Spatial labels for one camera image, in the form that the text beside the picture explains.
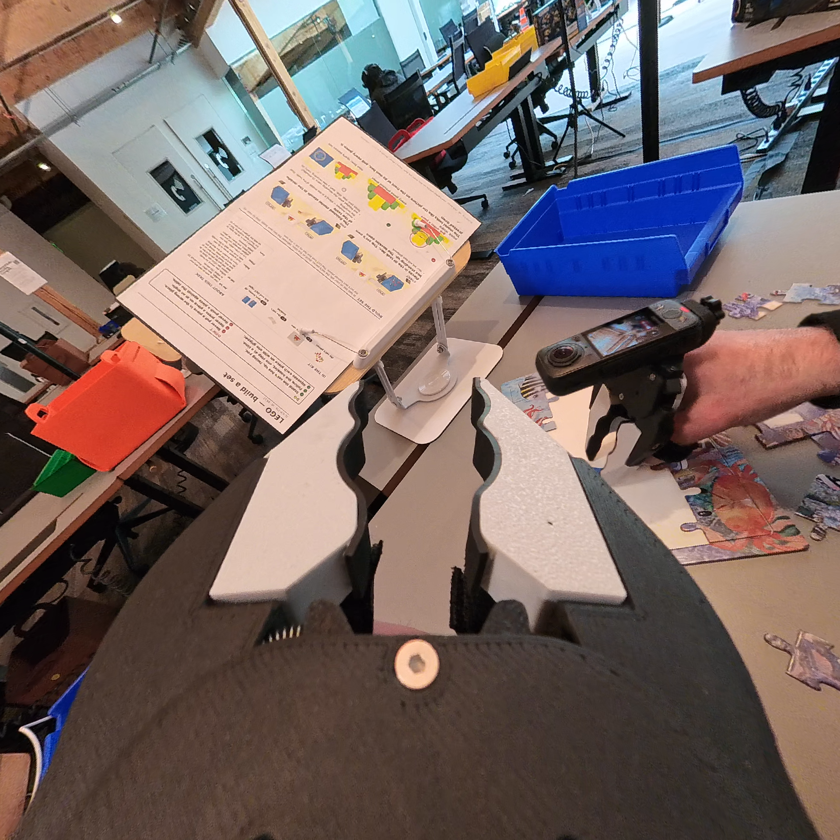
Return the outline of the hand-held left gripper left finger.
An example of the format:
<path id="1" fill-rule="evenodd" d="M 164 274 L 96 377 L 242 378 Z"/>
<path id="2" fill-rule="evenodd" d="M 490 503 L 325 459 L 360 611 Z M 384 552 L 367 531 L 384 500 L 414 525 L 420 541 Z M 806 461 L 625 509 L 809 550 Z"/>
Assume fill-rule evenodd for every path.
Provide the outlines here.
<path id="1" fill-rule="evenodd" d="M 356 480 L 369 410 L 361 381 L 345 388 L 266 457 L 208 598 L 278 602 L 293 627 L 316 601 L 338 604 L 357 634 L 374 628 L 372 542 Z"/>

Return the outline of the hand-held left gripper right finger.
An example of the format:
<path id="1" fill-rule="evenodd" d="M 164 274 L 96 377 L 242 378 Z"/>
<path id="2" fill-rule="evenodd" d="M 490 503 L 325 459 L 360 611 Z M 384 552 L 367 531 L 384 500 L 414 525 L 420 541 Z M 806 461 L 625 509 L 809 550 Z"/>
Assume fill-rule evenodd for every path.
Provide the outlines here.
<path id="1" fill-rule="evenodd" d="M 473 466 L 465 567 L 454 568 L 449 625 L 477 633 L 492 606 L 519 602 L 528 625 L 547 605 L 621 605 L 627 591 L 573 459 L 487 380 L 472 385 Z"/>

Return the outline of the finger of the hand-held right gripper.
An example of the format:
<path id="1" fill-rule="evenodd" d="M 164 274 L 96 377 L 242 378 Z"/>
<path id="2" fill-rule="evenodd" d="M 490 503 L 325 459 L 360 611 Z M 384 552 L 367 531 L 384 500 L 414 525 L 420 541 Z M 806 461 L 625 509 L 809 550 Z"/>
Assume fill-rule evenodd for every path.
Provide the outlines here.
<path id="1" fill-rule="evenodd" d="M 592 394 L 585 440 L 587 459 L 597 459 L 607 435 L 623 423 L 623 405 L 612 394 Z"/>
<path id="2" fill-rule="evenodd" d="M 643 445 L 637 454 L 634 451 L 642 438 L 642 432 L 635 423 L 623 423 L 617 427 L 615 446 L 606 457 L 602 473 L 623 473 L 642 464 L 649 456 Z"/>

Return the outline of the sea print jigsaw puzzle board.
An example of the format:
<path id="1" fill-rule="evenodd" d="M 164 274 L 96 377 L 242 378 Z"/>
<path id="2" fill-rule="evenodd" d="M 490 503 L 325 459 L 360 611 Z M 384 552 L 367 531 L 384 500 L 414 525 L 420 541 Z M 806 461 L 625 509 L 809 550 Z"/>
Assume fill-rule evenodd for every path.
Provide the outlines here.
<path id="1" fill-rule="evenodd" d="M 506 381 L 500 385 L 501 393 L 520 409 L 524 403 L 549 404 L 556 429 L 551 432 L 544 431 L 570 456 L 584 458 L 592 389 L 586 388 L 583 391 L 560 397 L 546 392 L 537 398 L 523 400 L 519 384 L 524 377 L 539 378 L 532 373 Z M 725 434 L 713 438 L 719 437 L 723 437 L 726 443 L 732 444 Z M 683 492 L 676 484 L 670 467 L 671 465 L 639 466 L 627 469 L 613 477 L 608 476 L 605 480 L 673 552 L 673 549 L 702 544 L 705 539 L 702 535 L 695 535 L 681 529 L 681 525 L 694 520 L 694 516 Z"/>

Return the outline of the person's right forearm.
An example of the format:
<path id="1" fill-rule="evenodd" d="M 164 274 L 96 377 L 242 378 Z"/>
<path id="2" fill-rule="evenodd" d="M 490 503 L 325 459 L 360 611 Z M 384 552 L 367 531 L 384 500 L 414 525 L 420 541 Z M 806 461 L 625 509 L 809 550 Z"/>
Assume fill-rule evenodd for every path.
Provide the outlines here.
<path id="1" fill-rule="evenodd" d="M 826 410 L 839 408 L 839 310 L 816 312 L 797 326 L 804 338 L 803 362 L 808 401 Z"/>

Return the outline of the person's right hand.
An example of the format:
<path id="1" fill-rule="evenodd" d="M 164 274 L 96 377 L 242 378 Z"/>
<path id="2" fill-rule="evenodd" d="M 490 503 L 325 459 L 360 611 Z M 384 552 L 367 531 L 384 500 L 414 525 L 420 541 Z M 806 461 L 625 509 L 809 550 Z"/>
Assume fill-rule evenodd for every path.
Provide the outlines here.
<path id="1" fill-rule="evenodd" d="M 794 358 L 795 331 L 725 331 L 684 359 L 686 392 L 671 439 L 689 445 L 746 426 L 803 402 Z"/>

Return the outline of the small blue purple puzzle piece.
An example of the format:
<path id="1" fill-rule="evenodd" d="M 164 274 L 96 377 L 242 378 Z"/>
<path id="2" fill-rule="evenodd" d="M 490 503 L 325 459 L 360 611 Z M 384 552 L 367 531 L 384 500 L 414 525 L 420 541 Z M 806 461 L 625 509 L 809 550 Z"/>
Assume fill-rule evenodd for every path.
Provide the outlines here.
<path id="1" fill-rule="evenodd" d="M 783 301 L 743 292 L 733 300 L 723 303 L 722 310 L 732 319 L 760 320 L 780 308 Z"/>

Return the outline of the blue plastic bin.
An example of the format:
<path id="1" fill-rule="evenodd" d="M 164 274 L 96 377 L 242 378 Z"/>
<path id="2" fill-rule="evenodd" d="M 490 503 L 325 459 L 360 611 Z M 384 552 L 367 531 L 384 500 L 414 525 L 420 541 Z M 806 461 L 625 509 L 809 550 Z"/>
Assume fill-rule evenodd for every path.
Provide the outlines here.
<path id="1" fill-rule="evenodd" d="M 726 144 L 552 185 L 498 247 L 520 296 L 674 298 L 743 189 Z"/>
<path id="2" fill-rule="evenodd" d="M 41 782 L 49 768 L 51 761 L 55 755 L 60 735 L 63 727 L 67 722 L 71 706 L 77 696 L 78 690 L 84 677 L 87 675 L 89 668 L 85 668 L 81 674 L 75 679 L 70 687 L 61 695 L 61 697 L 49 708 L 47 713 L 48 724 L 51 726 L 49 731 L 45 731 L 44 737 L 41 740 L 41 769 L 38 776 L 38 781 Z"/>

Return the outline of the grey blue white puzzle piece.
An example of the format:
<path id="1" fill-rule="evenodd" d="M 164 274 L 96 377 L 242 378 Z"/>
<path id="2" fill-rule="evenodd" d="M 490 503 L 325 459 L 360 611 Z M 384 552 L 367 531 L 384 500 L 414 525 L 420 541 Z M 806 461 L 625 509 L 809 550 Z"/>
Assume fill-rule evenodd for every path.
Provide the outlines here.
<path id="1" fill-rule="evenodd" d="M 767 449 L 811 439 L 823 451 L 839 452 L 839 409 L 803 403 L 757 423 L 756 440 Z"/>

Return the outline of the orange plastic bin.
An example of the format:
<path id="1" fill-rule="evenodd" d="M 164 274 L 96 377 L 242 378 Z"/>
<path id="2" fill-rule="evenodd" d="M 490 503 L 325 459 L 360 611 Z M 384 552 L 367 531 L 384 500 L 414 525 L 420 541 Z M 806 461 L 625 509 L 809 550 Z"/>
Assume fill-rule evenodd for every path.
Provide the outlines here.
<path id="1" fill-rule="evenodd" d="M 30 404 L 34 436 L 97 471 L 110 471 L 186 405 L 181 371 L 136 342 L 104 351 L 100 361 L 48 405 Z"/>

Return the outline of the white paper holder bar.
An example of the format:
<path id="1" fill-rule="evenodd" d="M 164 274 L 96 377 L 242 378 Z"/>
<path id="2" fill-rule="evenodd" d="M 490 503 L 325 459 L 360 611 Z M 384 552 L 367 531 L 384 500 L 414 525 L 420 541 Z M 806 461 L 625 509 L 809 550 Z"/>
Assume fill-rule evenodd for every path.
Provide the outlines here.
<path id="1" fill-rule="evenodd" d="M 402 299 L 396 310 L 385 315 L 373 337 L 362 343 L 361 349 L 353 357 L 352 367 L 364 371 L 378 361 L 408 327 L 432 306 L 457 274 L 455 259 L 450 258 L 441 261 L 432 276 L 413 284 L 409 297 Z"/>

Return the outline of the green plastic bin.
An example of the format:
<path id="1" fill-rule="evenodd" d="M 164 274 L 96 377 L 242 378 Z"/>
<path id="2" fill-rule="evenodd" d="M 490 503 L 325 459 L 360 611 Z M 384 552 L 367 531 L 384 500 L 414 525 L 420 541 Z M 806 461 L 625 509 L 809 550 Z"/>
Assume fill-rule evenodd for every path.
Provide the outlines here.
<path id="1" fill-rule="evenodd" d="M 65 497 L 96 472 L 72 453 L 57 449 L 38 474 L 32 490 L 53 497 Z"/>

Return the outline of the pale wooden stand board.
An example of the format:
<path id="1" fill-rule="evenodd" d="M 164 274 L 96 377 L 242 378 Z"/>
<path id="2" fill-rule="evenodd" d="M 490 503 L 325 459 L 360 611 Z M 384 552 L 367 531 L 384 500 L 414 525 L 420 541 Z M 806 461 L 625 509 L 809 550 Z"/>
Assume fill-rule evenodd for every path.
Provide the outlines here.
<path id="1" fill-rule="evenodd" d="M 467 266 L 470 255 L 470 242 L 466 242 L 461 248 L 458 249 L 457 253 L 455 253 L 453 257 L 455 267 L 452 269 L 451 276 L 445 279 L 443 285 L 435 292 L 434 296 L 426 302 L 416 304 L 414 309 L 412 310 L 412 314 L 408 316 L 404 322 L 395 327 L 385 337 L 385 339 L 380 343 L 380 345 L 377 346 L 377 348 L 375 348 L 372 352 L 369 352 L 368 356 L 363 358 L 363 364 L 361 368 L 356 368 L 352 364 L 348 365 L 346 369 L 330 384 L 330 386 L 328 386 L 325 389 L 325 393 L 328 395 L 337 394 L 343 391 L 347 386 L 363 379 L 368 374 L 368 371 L 374 368 L 375 363 L 379 362 L 384 356 L 384 354 L 393 346 L 393 344 L 399 341 L 404 335 L 404 333 L 406 331 L 409 331 L 413 327 L 414 323 L 422 317 L 423 313 L 426 310 L 434 308 L 438 304 L 442 304 L 442 296 L 444 292 L 451 286 L 451 284 L 455 281 L 458 275 Z M 181 348 L 178 348 L 175 344 L 173 344 L 172 341 L 169 341 L 168 339 L 164 338 L 160 331 L 149 328 L 148 324 L 146 324 L 137 316 L 131 319 L 131 321 L 129 322 L 129 326 L 127 326 L 126 329 L 129 331 L 129 340 L 151 339 L 153 350 L 158 350 L 158 343 L 164 344 L 168 348 L 173 349 L 173 351 L 181 357 L 183 357 L 183 359 L 188 360 L 190 364 L 193 362 L 192 359 L 190 359 L 186 355 L 185 351 L 183 351 Z"/>

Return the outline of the white printed instruction sheet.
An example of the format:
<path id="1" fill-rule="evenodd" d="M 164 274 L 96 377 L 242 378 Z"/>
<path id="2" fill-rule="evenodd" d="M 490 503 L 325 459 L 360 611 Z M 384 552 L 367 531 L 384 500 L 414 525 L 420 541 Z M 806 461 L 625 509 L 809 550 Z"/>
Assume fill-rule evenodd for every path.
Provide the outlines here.
<path id="1" fill-rule="evenodd" d="M 119 301 L 284 434 L 479 226 L 340 118 Z"/>

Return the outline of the grey desk with brown edge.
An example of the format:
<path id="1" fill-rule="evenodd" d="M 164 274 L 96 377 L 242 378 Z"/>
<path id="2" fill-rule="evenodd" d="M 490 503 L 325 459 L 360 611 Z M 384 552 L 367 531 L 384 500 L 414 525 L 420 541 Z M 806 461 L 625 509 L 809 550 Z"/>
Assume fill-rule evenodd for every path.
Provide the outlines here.
<path id="1" fill-rule="evenodd" d="M 1 601 L 5 602 L 48 557 L 112 499 L 220 388 L 208 377 L 185 379 L 185 408 L 109 472 L 97 472 L 66 497 L 37 493 L 1 527 Z"/>

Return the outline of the black tripod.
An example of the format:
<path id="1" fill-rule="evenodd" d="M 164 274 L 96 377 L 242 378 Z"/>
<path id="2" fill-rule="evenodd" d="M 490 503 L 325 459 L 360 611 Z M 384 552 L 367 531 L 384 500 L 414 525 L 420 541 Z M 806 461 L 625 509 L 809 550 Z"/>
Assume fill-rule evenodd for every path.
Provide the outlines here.
<path id="1" fill-rule="evenodd" d="M 594 123 L 597 123 L 603 128 L 606 128 L 608 131 L 612 132 L 617 137 L 625 139 L 626 134 L 614 128 L 611 124 L 605 122 L 603 119 L 596 117 L 592 108 L 588 106 L 582 106 L 581 94 L 579 94 L 577 91 L 574 75 L 574 63 L 580 51 L 577 47 L 573 48 L 571 45 L 567 20 L 568 16 L 566 14 L 565 6 L 566 2 L 560 2 L 560 32 L 563 44 L 563 56 L 570 80 L 571 107 L 567 113 L 567 123 L 571 126 L 573 133 L 573 153 L 571 156 L 571 160 L 574 172 L 573 178 L 576 178 L 578 176 L 578 167 L 581 159 L 579 155 L 579 128 L 581 120 L 581 111 L 584 112 L 584 116 L 587 119 L 593 121 Z M 590 79 L 590 91 L 586 95 L 586 98 L 592 101 L 592 106 L 595 109 L 598 109 L 601 107 L 601 105 L 603 105 L 603 85 L 601 81 L 601 76 L 602 72 L 608 68 L 608 65 L 604 67 L 599 65 L 599 57 L 597 54 L 596 43 L 594 43 L 592 47 L 588 48 L 585 51 L 585 57 L 587 71 L 589 73 Z"/>

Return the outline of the black vertical pole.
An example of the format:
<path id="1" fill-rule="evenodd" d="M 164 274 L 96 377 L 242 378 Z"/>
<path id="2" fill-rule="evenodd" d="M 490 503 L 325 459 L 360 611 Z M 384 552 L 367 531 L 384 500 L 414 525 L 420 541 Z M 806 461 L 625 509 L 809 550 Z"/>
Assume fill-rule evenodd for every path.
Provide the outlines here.
<path id="1" fill-rule="evenodd" d="M 659 159 L 659 1 L 637 3 L 640 109 L 645 163 Z"/>

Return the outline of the black slanted pole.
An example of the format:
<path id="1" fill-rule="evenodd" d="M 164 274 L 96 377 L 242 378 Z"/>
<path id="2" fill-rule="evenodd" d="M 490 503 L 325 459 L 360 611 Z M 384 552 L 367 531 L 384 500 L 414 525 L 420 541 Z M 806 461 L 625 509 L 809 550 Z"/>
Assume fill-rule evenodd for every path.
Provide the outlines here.
<path id="1" fill-rule="evenodd" d="M 34 355 L 36 358 L 40 359 L 48 366 L 54 368 L 56 371 L 66 376 L 71 381 L 77 381 L 81 378 L 81 374 L 74 372 L 65 364 L 60 363 L 48 353 L 42 351 L 42 349 L 40 349 L 35 343 L 33 343 L 28 337 L 24 336 L 22 333 L 8 327 L 3 322 L 0 323 L 0 330 L 1 334 L 5 338 L 16 343 L 17 345 L 20 345 L 28 354 Z"/>

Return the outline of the long brown desk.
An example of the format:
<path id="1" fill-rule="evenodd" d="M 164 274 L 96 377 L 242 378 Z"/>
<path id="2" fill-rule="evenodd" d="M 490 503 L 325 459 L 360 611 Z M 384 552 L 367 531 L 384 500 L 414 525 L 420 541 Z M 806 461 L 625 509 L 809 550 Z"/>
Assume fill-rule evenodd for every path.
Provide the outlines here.
<path id="1" fill-rule="evenodd" d="M 502 86 L 480 98 L 462 91 L 443 110 L 396 151 L 396 156 L 423 175 L 431 174 L 433 158 L 440 151 L 462 145 L 471 152 L 496 126 L 511 120 L 519 150 L 524 156 L 522 174 L 511 175 L 512 189 L 522 179 L 534 183 L 560 173 L 560 166 L 546 161 L 539 140 L 538 121 L 532 108 L 532 95 L 550 78 L 550 71 L 564 70 L 570 64 L 563 42 L 557 38 L 539 47 L 530 63 Z"/>

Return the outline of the yellow plastic bin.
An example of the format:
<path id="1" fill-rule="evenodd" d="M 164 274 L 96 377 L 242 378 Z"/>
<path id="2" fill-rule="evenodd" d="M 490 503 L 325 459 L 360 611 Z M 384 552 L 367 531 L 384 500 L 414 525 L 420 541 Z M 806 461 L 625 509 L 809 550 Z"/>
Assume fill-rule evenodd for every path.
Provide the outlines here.
<path id="1" fill-rule="evenodd" d="M 483 70 L 467 80 L 470 95 L 478 99 L 504 85 L 527 66 L 532 51 L 538 47 L 539 39 L 534 26 L 529 26 L 510 38 L 490 54 Z"/>

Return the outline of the wooden desk with black legs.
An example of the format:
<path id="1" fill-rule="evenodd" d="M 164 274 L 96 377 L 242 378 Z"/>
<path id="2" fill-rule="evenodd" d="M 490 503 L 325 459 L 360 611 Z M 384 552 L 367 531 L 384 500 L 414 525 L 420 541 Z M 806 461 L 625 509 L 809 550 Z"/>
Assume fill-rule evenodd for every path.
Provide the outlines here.
<path id="1" fill-rule="evenodd" d="M 797 69 L 839 56 L 838 9 L 733 24 L 693 70 L 693 83 L 723 79 L 721 93 L 756 82 L 775 70 Z M 835 189 L 839 170 L 839 80 L 835 68 L 829 83 L 801 193 Z"/>

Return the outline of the white paper notice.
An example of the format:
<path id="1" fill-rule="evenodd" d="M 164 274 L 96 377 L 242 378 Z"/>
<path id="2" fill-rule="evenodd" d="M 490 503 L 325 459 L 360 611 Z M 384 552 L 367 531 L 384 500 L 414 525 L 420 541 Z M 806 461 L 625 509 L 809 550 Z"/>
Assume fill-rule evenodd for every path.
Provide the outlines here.
<path id="1" fill-rule="evenodd" d="M 25 295 L 33 295 L 48 281 L 10 252 L 2 251 L 1 278 Z"/>

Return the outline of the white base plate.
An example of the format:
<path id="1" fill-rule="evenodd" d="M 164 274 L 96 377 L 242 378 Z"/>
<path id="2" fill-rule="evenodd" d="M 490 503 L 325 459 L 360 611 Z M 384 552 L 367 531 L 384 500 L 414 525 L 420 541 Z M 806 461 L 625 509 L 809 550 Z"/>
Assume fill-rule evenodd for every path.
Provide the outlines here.
<path id="1" fill-rule="evenodd" d="M 447 343 L 450 349 L 448 359 L 437 357 L 436 343 L 433 343 L 406 373 L 417 366 L 433 369 L 447 366 L 457 372 L 458 383 L 455 388 L 440 400 L 416 403 L 408 409 L 398 409 L 386 397 L 374 415 L 379 425 L 416 444 L 432 443 L 469 401 L 474 379 L 487 377 L 501 360 L 502 348 L 496 344 L 454 338 L 448 339 Z"/>

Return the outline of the grey metal bracket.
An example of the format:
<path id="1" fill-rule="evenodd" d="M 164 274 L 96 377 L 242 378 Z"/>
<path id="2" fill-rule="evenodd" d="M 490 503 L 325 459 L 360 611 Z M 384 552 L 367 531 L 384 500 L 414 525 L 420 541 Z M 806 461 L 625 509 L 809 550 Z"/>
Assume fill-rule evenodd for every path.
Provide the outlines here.
<path id="1" fill-rule="evenodd" d="M 423 398 L 418 393 L 417 387 L 420 384 L 422 384 L 423 382 L 425 382 L 426 378 L 431 377 L 433 375 L 436 375 L 437 371 L 441 371 L 443 369 L 450 369 L 450 368 L 448 368 L 447 366 L 444 366 L 444 367 L 437 367 L 437 368 L 433 369 L 431 367 L 424 368 L 424 367 L 421 367 L 421 366 L 417 366 L 416 368 L 414 368 L 411 371 L 406 373 L 406 375 L 402 379 L 402 381 L 395 387 L 395 394 L 402 398 L 402 402 L 404 404 L 404 409 L 408 409 L 409 407 L 413 406 L 416 403 L 431 403 L 431 402 L 426 402 L 426 401 L 423 400 Z"/>

